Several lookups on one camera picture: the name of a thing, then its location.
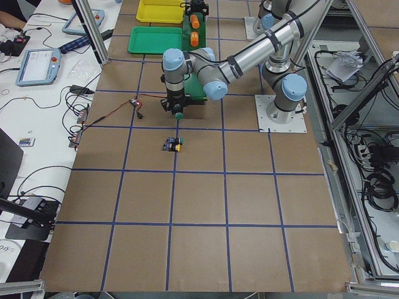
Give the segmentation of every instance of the dark green tray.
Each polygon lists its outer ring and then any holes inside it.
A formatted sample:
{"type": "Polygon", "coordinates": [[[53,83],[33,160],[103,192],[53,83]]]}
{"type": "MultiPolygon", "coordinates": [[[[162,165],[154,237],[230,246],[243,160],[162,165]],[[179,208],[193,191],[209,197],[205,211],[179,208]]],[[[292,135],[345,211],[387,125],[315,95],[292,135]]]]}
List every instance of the dark green tray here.
{"type": "Polygon", "coordinates": [[[128,46],[132,54],[163,54],[170,48],[181,49],[181,28],[134,27],[128,46]]]}

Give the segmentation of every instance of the blue and white tablet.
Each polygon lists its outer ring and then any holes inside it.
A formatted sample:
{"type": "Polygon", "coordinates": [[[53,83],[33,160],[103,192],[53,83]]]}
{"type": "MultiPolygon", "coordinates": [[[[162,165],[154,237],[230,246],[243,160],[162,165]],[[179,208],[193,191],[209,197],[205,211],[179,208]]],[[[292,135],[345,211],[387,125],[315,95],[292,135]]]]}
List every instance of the blue and white tablet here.
{"type": "Polygon", "coordinates": [[[25,52],[16,85],[33,86],[52,84],[60,67],[59,49],[39,49],[25,52]]]}
{"type": "MultiPolygon", "coordinates": [[[[102,9],[92,9],[92,14],[96,25],[101,25],[101,22],[102,20],[104,20],[105,17],[105,11],[102,9]]],[[[83,29],[82,23],[80,23],[80,20],[76,13],[73,14],[72,17],[70,17],[69,20],[65,23],[62,28],[62,32],[78,36],[84,36],[86,34],[85,30],[83,29]]]]}

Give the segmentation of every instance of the orange cylinder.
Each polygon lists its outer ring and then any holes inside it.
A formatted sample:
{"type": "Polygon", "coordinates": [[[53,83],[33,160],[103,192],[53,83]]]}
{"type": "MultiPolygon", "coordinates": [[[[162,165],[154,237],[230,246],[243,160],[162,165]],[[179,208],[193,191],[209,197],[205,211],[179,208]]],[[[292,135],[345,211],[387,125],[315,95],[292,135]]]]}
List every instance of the orange cylinder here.
{"type": "Polygon", "coordinates": [[[200,38],[198,37],[198,32],[193,31],[190,36],[190,45],[192,47],[197,47],[200,43],[200,38]]]}
{"type": "Polygon", "coordinates": [[[195,14],[192,14],[191,16],[190,16],[190,23],[191,23],[191,26],[192,26],[192,28],[194,28],[194,29],[198,29],[198,28],[200,28],[199,26],[199,24],[200,24],[200,21],[198,20],[198,17],[195,15],[195,14]]]}

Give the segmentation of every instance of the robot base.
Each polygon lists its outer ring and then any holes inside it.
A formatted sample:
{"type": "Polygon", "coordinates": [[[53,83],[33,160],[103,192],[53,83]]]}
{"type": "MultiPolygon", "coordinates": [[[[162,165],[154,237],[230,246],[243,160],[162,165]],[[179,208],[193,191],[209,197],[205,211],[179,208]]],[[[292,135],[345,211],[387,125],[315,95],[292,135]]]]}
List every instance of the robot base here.
{"type": "Polygon", "coordinates": [[[257,17],[244,17],[245,33],[247,35],[247,40],[254,40],[259,36],[258,33],[254,31],[254,23],[257,17]]]}
{"type": "Polygon", "coordinates": [[[257,123],[259,132],[276,132],[276,133],[307,133],[304,116],[302,113],[294,114],[293,119],[284,125],[272,121],[266,113],[267,107],[274,101],[275,95],[255,95],[257,123]]]}

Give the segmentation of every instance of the computer monitor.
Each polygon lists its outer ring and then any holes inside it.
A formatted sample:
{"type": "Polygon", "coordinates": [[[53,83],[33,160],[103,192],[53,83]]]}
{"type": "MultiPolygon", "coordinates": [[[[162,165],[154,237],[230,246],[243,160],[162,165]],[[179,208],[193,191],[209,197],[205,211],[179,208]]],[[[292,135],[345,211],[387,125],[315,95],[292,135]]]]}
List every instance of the computer monitor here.
{"type": "Polygon", "coordinates": [[[20,216],[16,224],[10,224],[6,237],[46,240],[49,227],[55,219],[58,202],[45,201],[37,196],[30,196],[21,204],[8,200],[23,154],[23,150],[0,129],[0,213],[6,211],[20,216]]]}

